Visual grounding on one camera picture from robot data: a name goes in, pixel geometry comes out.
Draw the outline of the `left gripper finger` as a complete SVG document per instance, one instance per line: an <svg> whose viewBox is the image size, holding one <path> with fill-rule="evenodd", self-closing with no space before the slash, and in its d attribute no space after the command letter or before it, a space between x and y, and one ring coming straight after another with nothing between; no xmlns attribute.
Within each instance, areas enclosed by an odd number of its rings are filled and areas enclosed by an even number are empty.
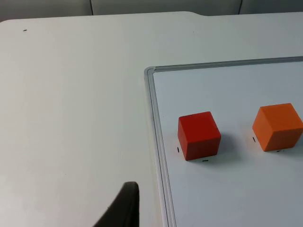
<svg viewBox="0 0 303 227"><path fill-rule="evenodd" d="M138 227L140 191L137 182L125 182L96 227Z"/></svg>

